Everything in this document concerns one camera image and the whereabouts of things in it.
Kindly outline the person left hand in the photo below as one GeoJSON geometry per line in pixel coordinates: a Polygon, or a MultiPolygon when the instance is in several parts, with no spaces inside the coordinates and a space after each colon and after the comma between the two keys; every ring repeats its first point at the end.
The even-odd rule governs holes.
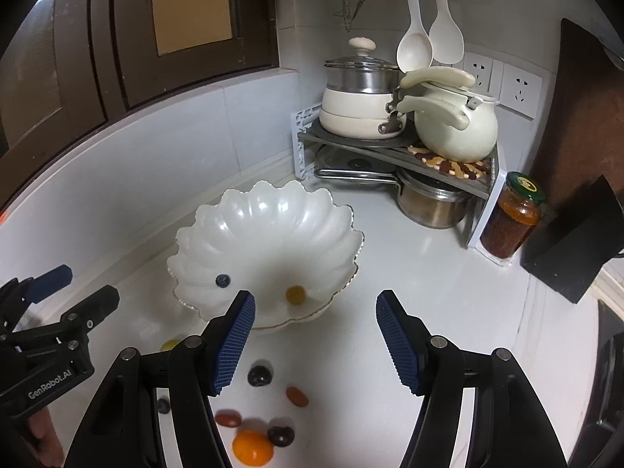
{"type": "Polygon", "coordinates": [[[48,408],[42,408],[28,418],[28,429],[36,440],[32,450],[39,463],[45,467],[64,465],[64,449],[48,408]]]}

